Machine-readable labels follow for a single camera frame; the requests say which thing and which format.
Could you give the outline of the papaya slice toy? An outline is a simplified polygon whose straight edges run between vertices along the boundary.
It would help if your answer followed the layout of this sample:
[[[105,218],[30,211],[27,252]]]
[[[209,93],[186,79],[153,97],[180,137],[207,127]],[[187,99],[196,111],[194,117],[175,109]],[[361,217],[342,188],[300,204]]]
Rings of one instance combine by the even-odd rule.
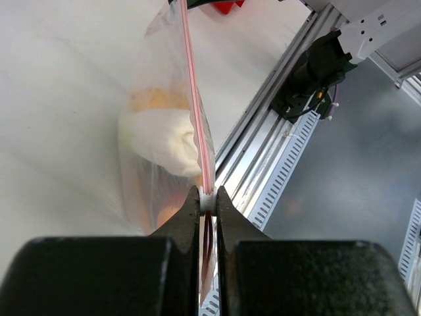
[[[189,177],[161,174],[151,185],[151,224],[152,230],[161,227],[184,204],[192,186],[203,184],[201,175]]]

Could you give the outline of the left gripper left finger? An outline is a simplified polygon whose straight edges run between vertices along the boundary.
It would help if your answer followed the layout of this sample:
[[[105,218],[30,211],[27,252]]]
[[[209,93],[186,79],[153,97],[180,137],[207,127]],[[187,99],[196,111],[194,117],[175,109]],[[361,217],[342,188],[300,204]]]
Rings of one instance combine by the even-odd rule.
[[[1,283],[2,315],[196,315],[199,192],[149,236],[34,238]]]

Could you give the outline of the clear zip top bag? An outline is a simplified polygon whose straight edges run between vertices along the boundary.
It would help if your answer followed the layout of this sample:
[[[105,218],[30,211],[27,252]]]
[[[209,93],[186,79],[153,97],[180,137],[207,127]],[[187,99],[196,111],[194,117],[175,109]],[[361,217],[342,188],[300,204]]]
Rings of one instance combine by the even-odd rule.
[[[200,293],[215,269],[215,158],[197,79],[186,1],[166,1],[148,25],[128,104],[118,119],[124,209],[150,234],[199,191]]]

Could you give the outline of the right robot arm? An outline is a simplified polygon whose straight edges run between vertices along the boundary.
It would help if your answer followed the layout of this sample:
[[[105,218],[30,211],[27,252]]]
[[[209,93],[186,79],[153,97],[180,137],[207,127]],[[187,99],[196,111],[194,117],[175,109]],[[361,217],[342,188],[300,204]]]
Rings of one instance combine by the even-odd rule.
[[[347,22],[316,39],[296,64],[287,85],[310,95],[345,79],[345,73],[381,46],[420,25],[419,1],[330,1]]]

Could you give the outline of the white green leek toy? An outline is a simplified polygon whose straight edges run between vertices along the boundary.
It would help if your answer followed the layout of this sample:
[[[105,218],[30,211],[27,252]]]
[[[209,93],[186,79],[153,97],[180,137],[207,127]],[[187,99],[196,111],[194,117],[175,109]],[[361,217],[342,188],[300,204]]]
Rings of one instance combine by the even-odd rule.
[[[136,155],[175,176],[201,174],[194,127],[186,109],[148,109],[123,113],[118,137]]]

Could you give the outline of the yellow ginger root toy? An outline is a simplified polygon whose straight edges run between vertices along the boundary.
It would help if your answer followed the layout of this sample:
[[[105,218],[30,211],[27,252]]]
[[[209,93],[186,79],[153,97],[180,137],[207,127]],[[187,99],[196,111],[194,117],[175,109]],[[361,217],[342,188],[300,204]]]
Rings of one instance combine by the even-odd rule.
[[[162,88],[145,88],[130,95],[130,109],[137,113],[148,109],[190,110],[187,97]]]

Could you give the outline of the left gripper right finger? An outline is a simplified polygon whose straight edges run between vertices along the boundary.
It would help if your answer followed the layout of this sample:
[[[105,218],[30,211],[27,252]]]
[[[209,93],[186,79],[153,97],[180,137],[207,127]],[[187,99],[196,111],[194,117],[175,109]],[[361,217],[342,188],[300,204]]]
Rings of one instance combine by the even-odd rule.
[[[216,196],[221,315],[415,315],[395,262],[361,240],[273,240]]]

